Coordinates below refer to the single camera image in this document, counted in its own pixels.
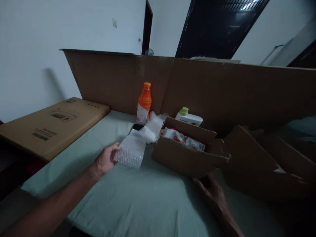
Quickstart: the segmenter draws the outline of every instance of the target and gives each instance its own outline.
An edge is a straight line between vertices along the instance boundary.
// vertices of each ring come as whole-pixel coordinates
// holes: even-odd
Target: orange bottle
[[[143,91],[138,98],[136,121],[142,125],[146,123],[151,107],[150,86],[149,82],[145,82]]]

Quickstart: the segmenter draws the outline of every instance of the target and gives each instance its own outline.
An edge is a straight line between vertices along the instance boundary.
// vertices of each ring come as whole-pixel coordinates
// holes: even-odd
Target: smartphone
[[[131,133],[133,130],[137,130],[137,131],[139,131],[139,130],[141,130],[142,128],[144,127],[144,125],[140,125],[140,124],[134,124],[133,125],[133,127],[132,127],[132,129],[131,129],[131,131],[129,132],[129,133]]]

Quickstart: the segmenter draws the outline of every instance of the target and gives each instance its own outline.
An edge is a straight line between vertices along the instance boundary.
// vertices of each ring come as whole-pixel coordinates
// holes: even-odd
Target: bed
[[[121,142],[136,117],[111,111],[21,189],[44,199],[89,166],[101,150]],[[117,164],[89,191],[68,220],[92,236],[221,236],[195,184],[151,159],[146,146],[140,169]],[[231,211],[246,236],[282,236],[281,227],[263,203],[229,188],[220,171]]]

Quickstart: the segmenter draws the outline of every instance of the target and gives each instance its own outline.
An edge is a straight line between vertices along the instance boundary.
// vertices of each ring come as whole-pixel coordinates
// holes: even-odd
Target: bubble wrap
[[[164,123],[167,114],[156,115],[155,112],[151,111],[149,115],[149,121],[140,130],[141,136],[149,143],[155,143],[159,137],[160,130]]]
[[[121,149],[116,152],[114,161],[138,169],[143,161],[146,141],[139,131],[133,130],[120,144]]]

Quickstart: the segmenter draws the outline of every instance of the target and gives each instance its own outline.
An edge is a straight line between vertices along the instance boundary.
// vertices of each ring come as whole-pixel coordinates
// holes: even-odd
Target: orange bottle cap
[[[151,84],[149,82],[144,82],[144,87],[145,88],[150,88]]]

